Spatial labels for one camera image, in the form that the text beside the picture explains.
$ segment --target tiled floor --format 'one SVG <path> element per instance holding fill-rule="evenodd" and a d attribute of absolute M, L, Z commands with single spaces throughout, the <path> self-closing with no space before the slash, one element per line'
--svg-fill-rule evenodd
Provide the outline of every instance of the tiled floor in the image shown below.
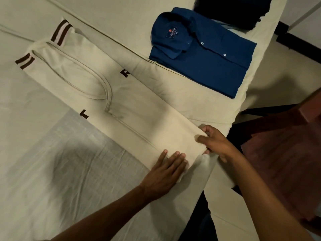
<path fill-rule="evenodd" d="M 241 110 L 301 102 L 321 87 L 321 64 L 273 37 L 251 82 Z M 236 122 L 252 119 L 239 116 Z"/>

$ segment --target blue shirt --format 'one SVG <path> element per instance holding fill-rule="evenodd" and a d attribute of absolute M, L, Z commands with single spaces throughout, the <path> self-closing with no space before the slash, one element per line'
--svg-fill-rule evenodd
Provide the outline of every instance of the blue shirt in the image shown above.
<path fill-rule="evenodd" d="M 149 59 L 235 98 L 256 44 L 185 8 L 158 16 Z"/>

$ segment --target black garment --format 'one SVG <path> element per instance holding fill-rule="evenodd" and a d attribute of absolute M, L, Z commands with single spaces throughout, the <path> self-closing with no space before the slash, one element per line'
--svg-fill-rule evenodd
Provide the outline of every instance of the black garment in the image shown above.
<path fill-rule="evenodd" d="M 272 0 L 197 0 L 194 11 L 240 29 L 252 30 Z"/>
<path fill-rule="evenodd" d="M 179 241 L 218 241 L 211 211 L 202 192 Z"/>

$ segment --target dark pants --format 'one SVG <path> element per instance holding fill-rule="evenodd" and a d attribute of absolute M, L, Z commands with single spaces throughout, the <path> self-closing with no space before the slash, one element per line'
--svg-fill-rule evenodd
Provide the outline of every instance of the dark pants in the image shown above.
<path fill-rule="evenodd" d="M 195 209 L 189 219 L 179 241 L 218 241 L 211 212 L 208 203 L 202 192 Z"/>

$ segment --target clothing label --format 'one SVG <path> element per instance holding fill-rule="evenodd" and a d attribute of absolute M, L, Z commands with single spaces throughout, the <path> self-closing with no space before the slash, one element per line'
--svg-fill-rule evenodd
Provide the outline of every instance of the clothing label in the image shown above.
<path fill-rule="evenodd" d="M 173 27 L 172 29 L 170 29 L 168 32 L 167 32 L 167 36 L 168 38 L 174 38 L 174 36 L 177 34 L 177 28 L 176 27 Z"/>

